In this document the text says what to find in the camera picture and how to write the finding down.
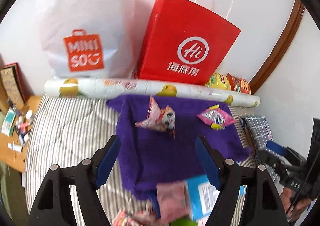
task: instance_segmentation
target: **red paper bag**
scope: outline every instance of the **red paper bag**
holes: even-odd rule
[[[204,85],[240,31],[189,0],[156,0],[142,44],[138,78]]]

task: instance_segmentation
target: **pink snack package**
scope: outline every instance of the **pink snack package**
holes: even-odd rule
[[[132,218],[146,226],[169,226],[169,224],[161,223],[161,219],[156,216],[156,212],[154,211],[153,204],[150,200],[147,201],[146,210],[136,212]]]
[[[206,109],[198,114],[197,117],[215,130],[225,129],[227,126],[236,122],[227,112],[220,109],[219,105]]]
[[[143,224],[132,219],[124,210],[120,210],[112,221],[112,226],[143,226]]]
[[[154,97],[150,96],[147,119],[136,122],[136,127],[147,128],[159,132],[168,132],[174,138],[175,112],[170,107],[160,108]]]
[[[185,182],[157,184],[157,200],[162,224],[189,215],[190,205],[186,201],[186,192]]]

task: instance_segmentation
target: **yellow snack package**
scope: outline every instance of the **yellow snack package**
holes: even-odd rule
[[[210,77],[209,81],[205,84],[205,86],[210,88],[231,90],[231,86],[227,77],[219,73],[212,74],[212,76]]]

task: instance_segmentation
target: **purple towel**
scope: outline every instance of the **purple towel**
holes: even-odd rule
[[[147,118],[149,96],[122,95],[109,100],[107,106],[120,113],[116,134],[121,139],[118,155],[123,187],[138,199],[147,199],[147,192],[159,182],[180,181],[204,174],[197,157],[195,139],[206,137],[211,147],[224,158],[245,160],[251,148],[243,148],[236,127],[213,130],[197,114],[219,104],[231,115],[228,105],[198,99],[155,97],[160,108],[167,105],[175,111],[175,139],[169,133],[136,128],[135,123]]]

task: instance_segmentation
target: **rolled mat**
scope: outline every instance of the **rolled mat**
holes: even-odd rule
[[[192,84],[143,79],[54,78],[45,83],[44,91],[52,97],[84,96],[113,99],[123,94],[136,94],[212,100],[240,107],[256,107],[260,104],[260,98],[254,95]]]

